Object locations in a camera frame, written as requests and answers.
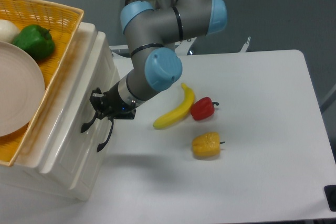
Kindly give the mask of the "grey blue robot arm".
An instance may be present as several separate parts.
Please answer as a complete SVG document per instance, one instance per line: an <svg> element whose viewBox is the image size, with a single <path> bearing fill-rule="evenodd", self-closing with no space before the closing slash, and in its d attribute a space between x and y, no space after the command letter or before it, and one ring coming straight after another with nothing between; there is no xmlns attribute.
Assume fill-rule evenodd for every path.
<svg viewBox="0 0 336 224"><path fill-rule="evenodd" d="M95 89L90 102L95 119L128 119L135 109L168 89L182 74L173 45L223 30L223 0L139 0L120 14L133 69L110 90Z"/></svg>

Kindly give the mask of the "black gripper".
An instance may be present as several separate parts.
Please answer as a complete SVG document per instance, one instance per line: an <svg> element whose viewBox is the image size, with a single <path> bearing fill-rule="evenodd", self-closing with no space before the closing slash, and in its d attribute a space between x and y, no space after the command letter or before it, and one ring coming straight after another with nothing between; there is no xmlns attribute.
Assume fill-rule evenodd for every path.
<svg viewBox="0 0 336 224"><path fill-rule="evenodd" d="M100 88L92 91L89 101L95 110L93 120L104 118L133 120L135 118L135 102L130 104L124 102L119 94L118 85L119 83L115 84L106 92L102 92Z"/></svg>

